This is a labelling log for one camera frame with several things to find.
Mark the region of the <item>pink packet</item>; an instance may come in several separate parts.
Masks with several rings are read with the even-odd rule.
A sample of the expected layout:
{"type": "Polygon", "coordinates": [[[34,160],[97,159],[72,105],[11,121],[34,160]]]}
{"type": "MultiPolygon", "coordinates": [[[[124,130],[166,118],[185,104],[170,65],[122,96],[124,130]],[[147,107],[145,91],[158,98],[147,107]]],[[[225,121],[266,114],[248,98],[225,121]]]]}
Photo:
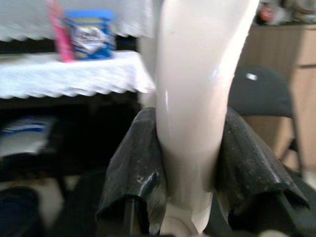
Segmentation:
{"type": "Polygon", "coordinates": [[[55,35],[55,48],[59,54],[60,60],[64,63],[70,63],[75,60],[70,36],[65,25],[64,11],[58,0],[46,0],[48,16],[55,35]]]}

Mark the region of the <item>light wood cabinet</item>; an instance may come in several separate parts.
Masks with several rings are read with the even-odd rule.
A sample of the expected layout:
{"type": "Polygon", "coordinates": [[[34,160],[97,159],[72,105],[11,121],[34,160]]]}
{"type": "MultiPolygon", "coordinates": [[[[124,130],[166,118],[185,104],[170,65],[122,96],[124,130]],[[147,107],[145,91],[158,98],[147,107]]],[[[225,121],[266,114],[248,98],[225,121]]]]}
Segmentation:
{"type": "Polygon", "coordinates": [[[273,69],[288,82],[303,166],[316,169],[316,24],[252,26],[238,64],[273,69]]]}

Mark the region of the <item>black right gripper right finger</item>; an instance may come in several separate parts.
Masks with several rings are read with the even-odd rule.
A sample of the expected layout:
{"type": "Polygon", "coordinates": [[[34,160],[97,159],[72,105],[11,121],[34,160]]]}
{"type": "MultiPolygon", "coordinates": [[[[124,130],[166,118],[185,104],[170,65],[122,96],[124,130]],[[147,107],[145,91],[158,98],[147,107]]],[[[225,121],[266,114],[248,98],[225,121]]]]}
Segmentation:
{"type": "Polygon", "coordinates": [[[272,149],[231,108],[226,113],[215,181],[217,197],[226,214],[264,193],[284,192],[299,204],[309,206],[272,149]]]}

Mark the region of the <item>black folding chair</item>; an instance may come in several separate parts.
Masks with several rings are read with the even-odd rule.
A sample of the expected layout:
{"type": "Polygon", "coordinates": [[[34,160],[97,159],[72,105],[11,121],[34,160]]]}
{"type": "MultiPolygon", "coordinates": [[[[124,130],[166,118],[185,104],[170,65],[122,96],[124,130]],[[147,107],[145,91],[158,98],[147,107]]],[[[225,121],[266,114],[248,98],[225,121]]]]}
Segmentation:
{"type": "Polygon", "coordinates": [[[229,92],[228,106],[241,116],[271,116],[291,119],[293,138],[281,155],[297,154],[297,175],[303,176],[303,156],[300,147],[295,107],[284,77],[273,69],[260,66],[238,66],[229,92]]]}

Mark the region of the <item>black table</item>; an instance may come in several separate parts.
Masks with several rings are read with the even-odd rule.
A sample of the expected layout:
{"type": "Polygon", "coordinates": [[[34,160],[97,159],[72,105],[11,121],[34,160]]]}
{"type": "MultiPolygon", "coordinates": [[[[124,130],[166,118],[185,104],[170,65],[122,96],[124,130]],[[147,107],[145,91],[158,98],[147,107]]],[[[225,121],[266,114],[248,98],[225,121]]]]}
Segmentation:
{"type": "MultiPolygon", "coordinates": [[[[32,53],[5,54],[0,43],[0,57],[17,54],[32,53]]],[[[140,109],[139,93],[0,99],[0,130],[23,117],[57,118],[48,144],[37,155],[24,153],[0,159],[0,182],[28,173],[46,173],[58,179],[105,166],[140,109]]]]}

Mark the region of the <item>white scalloped lace cloth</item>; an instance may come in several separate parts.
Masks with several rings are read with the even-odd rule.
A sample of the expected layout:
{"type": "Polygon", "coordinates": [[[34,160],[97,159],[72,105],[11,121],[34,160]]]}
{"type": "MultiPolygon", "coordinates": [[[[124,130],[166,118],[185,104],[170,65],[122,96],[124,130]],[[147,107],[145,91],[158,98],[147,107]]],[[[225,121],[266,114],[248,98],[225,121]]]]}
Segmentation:
{"type": "Polygon", "coordinates": [[[55,53],[0,57],[0,99],[151,93],[155,83],[135,51],[113,58],[63,63],[55,53]]]}

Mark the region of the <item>white box with blue logo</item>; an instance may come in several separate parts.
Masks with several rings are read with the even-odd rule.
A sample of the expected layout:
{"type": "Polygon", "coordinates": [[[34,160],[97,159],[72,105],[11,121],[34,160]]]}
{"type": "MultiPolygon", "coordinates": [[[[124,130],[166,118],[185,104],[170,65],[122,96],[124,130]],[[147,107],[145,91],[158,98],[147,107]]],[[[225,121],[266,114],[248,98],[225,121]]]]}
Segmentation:
{"type": "Polygon", "coordinates": [[[23,117],[0,130],[0,159],[18,154],[38,154],[49,141],[57,118],[23,117]]]}

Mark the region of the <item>blue printed box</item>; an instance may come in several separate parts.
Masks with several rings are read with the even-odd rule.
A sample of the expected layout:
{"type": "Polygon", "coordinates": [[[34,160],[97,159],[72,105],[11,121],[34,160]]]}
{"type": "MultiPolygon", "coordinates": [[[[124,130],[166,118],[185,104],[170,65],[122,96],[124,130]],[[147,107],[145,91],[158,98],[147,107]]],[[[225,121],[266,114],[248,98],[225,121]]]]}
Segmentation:
{"type": "Polygon", "coordinates": [[[77,60],[103,60],[113,56],[114,14],[106,9],[66,10],[67,24],[77,60]]]}

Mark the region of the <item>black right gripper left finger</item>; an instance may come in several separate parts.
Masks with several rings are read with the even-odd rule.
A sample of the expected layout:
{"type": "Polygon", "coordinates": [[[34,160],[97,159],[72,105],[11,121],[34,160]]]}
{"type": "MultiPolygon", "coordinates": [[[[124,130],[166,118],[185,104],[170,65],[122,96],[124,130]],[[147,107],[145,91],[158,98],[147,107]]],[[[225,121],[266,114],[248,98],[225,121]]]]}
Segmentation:
{"type": "Polygon", "coordinates": [[[142,109],[111,158],[95,218],[98,235],[158,235],[167,204],[156,110],[142,109]]]}

